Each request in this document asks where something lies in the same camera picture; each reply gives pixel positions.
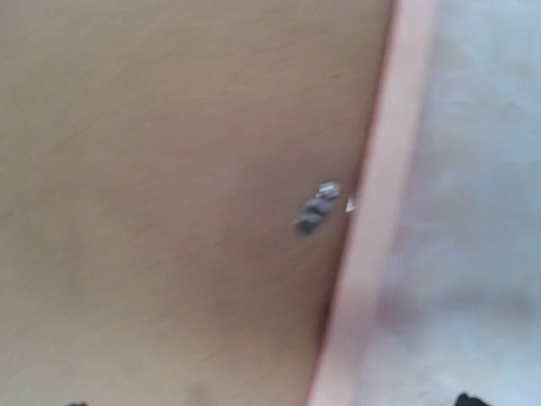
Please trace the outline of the brown cardboard backing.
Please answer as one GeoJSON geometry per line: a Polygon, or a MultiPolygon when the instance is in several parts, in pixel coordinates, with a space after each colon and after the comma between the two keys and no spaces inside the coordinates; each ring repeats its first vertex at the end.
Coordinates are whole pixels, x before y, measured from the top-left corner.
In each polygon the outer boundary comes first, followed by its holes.
{"type": "Polygon", "coordinates": [[[2,404],[304,402],[390,15],[2,2],[2,404]]]}

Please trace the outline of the red wooden picture frame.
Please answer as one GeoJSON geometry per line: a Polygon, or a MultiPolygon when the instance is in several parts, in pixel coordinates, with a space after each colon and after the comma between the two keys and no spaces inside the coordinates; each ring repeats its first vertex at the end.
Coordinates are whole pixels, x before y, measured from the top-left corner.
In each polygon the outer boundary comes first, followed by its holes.
{"type": "Polygon", "coordinates": [[[436,5],[392,4],[354,209],[307,405],[354,402],[423,110],[436,5]]]}

